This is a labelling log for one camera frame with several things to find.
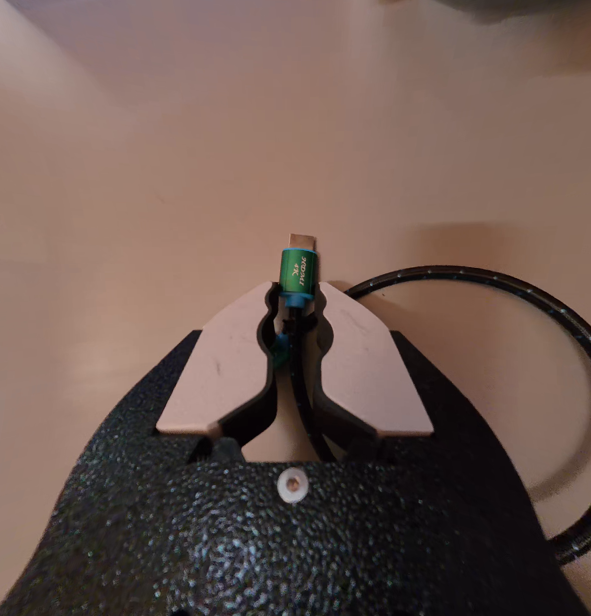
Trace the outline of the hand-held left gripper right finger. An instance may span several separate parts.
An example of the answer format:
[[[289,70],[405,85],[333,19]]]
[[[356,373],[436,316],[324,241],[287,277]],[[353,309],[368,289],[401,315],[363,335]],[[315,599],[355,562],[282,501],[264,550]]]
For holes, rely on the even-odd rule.
[[[433,424],[388,327],[330,283],[315,297],[314,412],[343,450],[356,441],[428,437]]]

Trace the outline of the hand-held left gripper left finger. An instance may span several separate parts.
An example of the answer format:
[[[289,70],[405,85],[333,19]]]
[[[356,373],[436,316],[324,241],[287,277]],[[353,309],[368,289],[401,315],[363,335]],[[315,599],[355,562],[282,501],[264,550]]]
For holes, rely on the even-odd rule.
[[[204,325],[155,425],[161,434],[228,437],[243,447],[270,427],[278,302],[279,285],[266,281]]]

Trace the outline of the grey desk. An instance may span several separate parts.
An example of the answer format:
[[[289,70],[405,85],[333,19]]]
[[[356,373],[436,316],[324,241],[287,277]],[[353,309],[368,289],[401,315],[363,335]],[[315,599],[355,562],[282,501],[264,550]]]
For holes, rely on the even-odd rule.
[[[591,1],[0,1],[0,604],[291,232],[341,289],[481,267],[591,324]]]

